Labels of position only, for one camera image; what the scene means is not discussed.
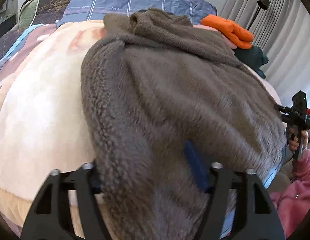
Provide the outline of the person's right hand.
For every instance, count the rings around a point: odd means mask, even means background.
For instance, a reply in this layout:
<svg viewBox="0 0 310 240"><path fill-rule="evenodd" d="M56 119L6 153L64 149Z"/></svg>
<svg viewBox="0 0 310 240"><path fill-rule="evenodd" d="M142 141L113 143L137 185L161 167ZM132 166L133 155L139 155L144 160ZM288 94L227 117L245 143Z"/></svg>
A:
<svg viewBox="0 0 310 240"><path fill-rule="evenodd" d="M292 135L294 135L294 129L293 128L289 129L289 135L290 135L290 137ZM301 131L301 135L304 138L303 150L307 150L308 149L308 145L307 145L308 144L308 131L306 131L306 130ZM290 138L288 140L288 147L289 147L289 149L292 152L297 150L298 147L299 147L299 140L298 140L298 138L297 137L294 137L293 139Z"/></svg>

